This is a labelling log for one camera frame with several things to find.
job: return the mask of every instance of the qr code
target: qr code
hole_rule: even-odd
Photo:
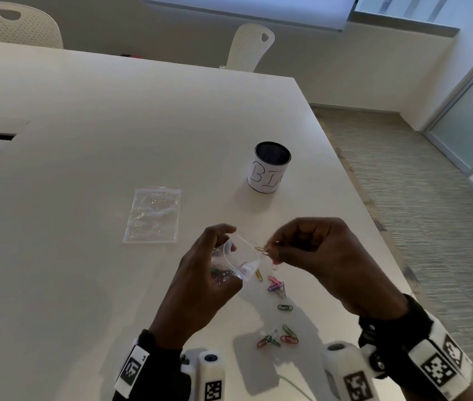
[[[346,384],[347,393],[351,401],[372,399],[372,391],[370,390],[366,375],[363,371],[344,376],[344,383]]]
[[[456,375],[455,370],[438,353],[431,356],[420,367],[438,387],[442,387]]]
[[[452,361],[457,365],[457,367],[461,368],[461,364],[463,362],[463,352],[448,334],[444,337],[444,343],[442,347],[446,354],[450,356],[450,359],[452,359]]]
[[[221,380],[205,384],[205,401],[221,399]]]
[[[134,378],[139,372],[140,363],[134,359],[133,357],[129,357],[129,360],[125,363],[125,367],[121,372],[120,377],[125,381],[128,385],[133,385]]]

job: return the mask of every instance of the white chair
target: white chair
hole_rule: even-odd
[[[63,49],[55,20],[39,9],[0,1],[0,42]]]
[[[275,36],[268,28],[257,24],[244,24],[235,33],[229,58],[222,69],[253,72],[260,58],[272,46]]]

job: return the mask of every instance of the person's left hand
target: person's left hand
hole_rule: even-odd
[[[182,257],[149,328],[159,348],[182,348],[242,288],[236,276],[215,285],[210,274],[212,251],[229,239],[226,234],[235,231],[236,227],[224,223],[208,227]]]

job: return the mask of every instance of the gray carpet floor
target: gray carpet floor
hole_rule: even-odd
[[[320,109],[320,117],[440,319],[473,360],[473,189],[399,115]]]

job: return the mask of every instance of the table top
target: table top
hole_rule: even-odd
[[[404,292],[406,280],[294,79],[0,44],[0,118],[30,121],[0,153],[0,399],[108,400],[180,257],[211,224],[263,243],[296,216],[338,216]],[[253,148],[292,154],[279,190],[246,183]],[[182,190],[178,241],[126,245],[135,187]],[[263,275],[268,274],[263,265]],[[334,399],[319,352],[357,343],[357,318],[280,265],[291,313],[258,281],[185,349],[220,351],[226,399]],[[256,349],[286,323],[297,348]],[[403,400],[390,380],[382,399]]]

